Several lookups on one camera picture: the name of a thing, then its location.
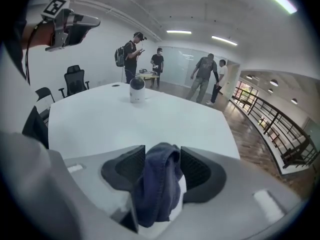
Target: chair armrest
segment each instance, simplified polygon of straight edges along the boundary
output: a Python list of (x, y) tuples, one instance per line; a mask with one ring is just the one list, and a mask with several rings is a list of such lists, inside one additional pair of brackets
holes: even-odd
[(63, 98), (66, 97), (65, 94), (64, 94), (64, 89), (65, 89), (65, 88), (60, 88), (60, 89), (59, 89), (59, 91), (62, 93), (62, 97), (63, 97)]

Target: ceiling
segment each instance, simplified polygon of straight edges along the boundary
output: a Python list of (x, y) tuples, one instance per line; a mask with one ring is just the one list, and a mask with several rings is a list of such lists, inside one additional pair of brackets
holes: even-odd
[[(259, 80), (248, 79), (247, 75), (258, 78)], [(289, 100), (295, 98), (295, 93), (304, 94), (306, 97), (320, 100), (320, 80), (298, 75), (292, 73), (283, 72), (270, 72), (270, 71), (241, 71), (240, 77), (246, 81), (253, 83), (260, 89), (268, 92), (268, 89), (272, 89), (275, 95), (283, 96), (284, 94), (290, 94), (287, 97)], [(273, 86), (270, 80), (277, 80), (278, 86)]]
[[(295, 14), (274, 0), (92, 0), (136, 19), (162, 40), (210, 43), (247, 50), (263, 39), (283, 36)], [(188, 30), (192, 35), (169, 35), (166, 30)], [(237, 47), (211, 36), (230, 39)]]

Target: round ceiling lamp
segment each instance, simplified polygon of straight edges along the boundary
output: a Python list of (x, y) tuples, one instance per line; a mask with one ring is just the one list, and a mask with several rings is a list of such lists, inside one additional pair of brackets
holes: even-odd
[(278, 81), (275, 80), (275, 79), (272, 79), (272, 80), (270, 81), (270, 84), (272, 84), (273, 86), (278, 86)]

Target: wooden floor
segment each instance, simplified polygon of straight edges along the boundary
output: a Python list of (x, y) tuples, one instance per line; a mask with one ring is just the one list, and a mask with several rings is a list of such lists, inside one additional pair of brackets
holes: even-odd
[[(146, 87), (149, 88), (149, 86), (149, 81), (146, 81)], [(189, 90), (190, 89), (187, 87), (166, 82), (160, 82), (160, 88), (158, 89), (160, 92), (180, 98), (185, 98)], [(191, 99), (192, 101), (196, 100), (198, 93), (199, 92), (197, 91), (194, 94)], [(210, 98), (211, 95), (206, 93), (202, 104), (206, 106), (206, 101), (210, 100)], [(246, 160), (261, 167), (273, 177), (289, 186), (301, 198), (305, 199), (310, 196), (315, 181), (315, 172), (313, 168), (281, 176), (264, 139), (249, 119), (232, 102), (219, 94), (212, 108), (219, 110), (224, 114), (242, 160)]]

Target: black railing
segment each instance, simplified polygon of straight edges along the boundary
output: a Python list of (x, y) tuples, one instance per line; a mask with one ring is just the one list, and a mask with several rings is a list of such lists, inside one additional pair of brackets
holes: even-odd
[(264, 99), (238, 87), (235, 88), (232, 98), (263, 128), (263, 134), (267, 134), (280, 152), (283, 168), (291, 165), (309, 166), (319, 155), (310, 136)]

